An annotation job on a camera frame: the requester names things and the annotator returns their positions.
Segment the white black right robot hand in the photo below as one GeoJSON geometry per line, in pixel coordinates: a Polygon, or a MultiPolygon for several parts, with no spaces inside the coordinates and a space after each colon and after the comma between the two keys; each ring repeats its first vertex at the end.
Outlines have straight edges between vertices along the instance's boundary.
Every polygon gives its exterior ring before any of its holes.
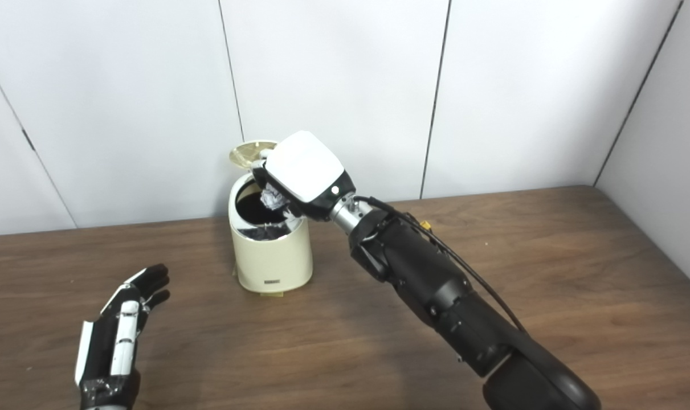
{"type": "Polygon", "coordinates": [[[262,150],[250,169],[265,207],[319,222],[330,220],[335,207],[356,191],[339,158],[304,130],[262,150]]]}

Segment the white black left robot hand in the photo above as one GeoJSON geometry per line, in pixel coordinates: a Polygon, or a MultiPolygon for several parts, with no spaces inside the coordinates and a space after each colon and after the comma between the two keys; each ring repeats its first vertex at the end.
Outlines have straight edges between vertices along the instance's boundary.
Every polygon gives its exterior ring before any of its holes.
{"type": "Polygon", "coordinates": [[[74,381],[81,409],[132,409],[141,386],[137,338],[154,307],[170,298],[162,263],[131,275],[116,288],[96,320],[82,324],[74,381]]]}

